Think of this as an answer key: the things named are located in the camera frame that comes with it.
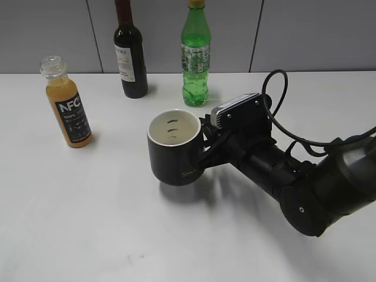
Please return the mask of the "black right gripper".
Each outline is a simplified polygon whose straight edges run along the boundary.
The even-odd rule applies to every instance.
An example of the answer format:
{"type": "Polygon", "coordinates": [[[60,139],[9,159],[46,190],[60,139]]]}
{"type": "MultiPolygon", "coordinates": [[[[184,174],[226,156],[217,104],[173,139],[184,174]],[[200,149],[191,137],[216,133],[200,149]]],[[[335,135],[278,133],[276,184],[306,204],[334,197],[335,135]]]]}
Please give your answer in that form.
{"type": "Polygon", "coordinates": [[[267,111],[272,101],[261,102],[264,116],[245,127],[218,129],[213,126],[210,116],[201,117],[202,132],[206,138],[198,168],[206,170],[210,167],[230,163],[242,173],[254,169],[263,173],[272,173],[277,161],[276,141],[271,137],[271,122],[267,111]]]}

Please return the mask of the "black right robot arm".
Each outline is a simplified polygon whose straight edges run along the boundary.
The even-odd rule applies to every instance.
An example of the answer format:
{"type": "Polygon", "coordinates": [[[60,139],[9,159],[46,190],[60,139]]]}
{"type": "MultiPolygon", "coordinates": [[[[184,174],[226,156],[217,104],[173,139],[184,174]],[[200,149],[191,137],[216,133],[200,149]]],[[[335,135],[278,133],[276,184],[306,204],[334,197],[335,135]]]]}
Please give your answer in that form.
{"type": "Polygon", "coordinates": [[[271,121],[260,102],[227,113],[218,128],[200,119],[207,152],[200,165],[229,163],[279,202],[287,221],[300,233],[320,236],[340,218],[375,201],[375,139],[348,139],[327,149],[320,163],[299,161],[271,137],[271,121]]]}

